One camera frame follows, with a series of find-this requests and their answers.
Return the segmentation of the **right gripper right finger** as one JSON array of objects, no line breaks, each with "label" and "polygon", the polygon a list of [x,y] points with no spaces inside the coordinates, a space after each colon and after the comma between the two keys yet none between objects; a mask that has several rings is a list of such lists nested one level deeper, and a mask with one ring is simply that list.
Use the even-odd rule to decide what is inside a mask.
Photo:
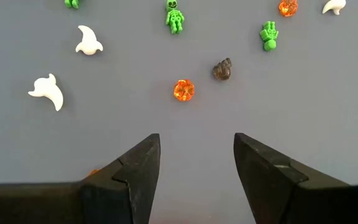
[{"label": "right gripper right finger", "polygon": [[358,185],[234,135],[238,176],[256,224],[358,224]]}]

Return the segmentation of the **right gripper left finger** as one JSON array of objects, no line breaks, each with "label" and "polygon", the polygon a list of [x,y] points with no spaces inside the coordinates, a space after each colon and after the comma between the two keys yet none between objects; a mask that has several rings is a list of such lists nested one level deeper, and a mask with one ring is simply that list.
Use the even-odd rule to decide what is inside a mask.
[{"label": "right gripper left finger", "polygon": [[153,133],[84,179],[0,184],[0,224],[149,224],[159,170]]}]

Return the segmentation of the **orange translucent pumpkin toy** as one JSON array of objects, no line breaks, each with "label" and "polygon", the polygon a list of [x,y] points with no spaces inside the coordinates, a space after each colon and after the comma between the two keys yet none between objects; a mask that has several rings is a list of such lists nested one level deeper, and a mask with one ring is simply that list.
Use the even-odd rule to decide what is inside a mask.
[{"label": "orange translucent pumpkin toy", "polygon": [[284,17],[294,16],[298,10],[298,0],[280,0],[278,9]]},{"label": "orange translucent pumpkin toy", "polygon": [[190,101],[195,94],[195,86],[190,80],[179,80],[173,87],[173,95],[179,101]]}]

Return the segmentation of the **white ghost toy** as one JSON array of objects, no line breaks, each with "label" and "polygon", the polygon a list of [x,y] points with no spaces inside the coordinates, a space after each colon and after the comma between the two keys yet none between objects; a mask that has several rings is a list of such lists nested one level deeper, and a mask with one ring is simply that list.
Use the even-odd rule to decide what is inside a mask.
[{"label": "white ghost toy", "polygon": [[57,79],[54,74],[49,73],[47,78],[38,78],[34,82],[34,90],[27,92],[33,97],[46,97],[54,105],[55,111],[60,111],[64,98],[61,89],[57,85]]},{"label": "white ghost toy", "polygon": [[335,15],[340,15],[341,9],[346,6],[346,0],[329,0],[322,9],[322,14],[332,11]]},{"label": "white ghost toy", "polygon": [[82,33],[82,40],[75,47],[75,52],[82,51],[85,55],[94,55],[98,50],[103,51],[104,47],[97,40],[96,34],[88,26],[79,25],[78,29]]}]

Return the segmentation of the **dark translucent skull toy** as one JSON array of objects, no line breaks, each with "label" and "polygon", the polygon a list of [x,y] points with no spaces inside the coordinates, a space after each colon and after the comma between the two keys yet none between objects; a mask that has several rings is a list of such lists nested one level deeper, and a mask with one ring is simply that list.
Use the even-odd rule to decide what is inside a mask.
[{"label": "dark translucent skull toy", "polygon": [[217,80],[225,81],[231,77],[232,62],[230,58],[225,58],[213,67],[213,77]]}]

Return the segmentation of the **green skeleton toy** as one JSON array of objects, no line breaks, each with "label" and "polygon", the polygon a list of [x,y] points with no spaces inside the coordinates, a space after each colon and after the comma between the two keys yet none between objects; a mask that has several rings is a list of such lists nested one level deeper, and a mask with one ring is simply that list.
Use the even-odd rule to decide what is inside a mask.
[{"label": "green skeleton toy", "polygon": [[278,30],[275,28],[275,21],[267,21],[263,24],[262,30],[259,33],[264,42],[264,50],[269,52],[276,49],[278,37]]},{"label": "green skeleton toy", "polygon": [[182,23],[185,17],[178,9],[177,0],[167,0],[165,8],[167,12],[165,24],[170,26],[171,34],[179,34],[183,30]]}]

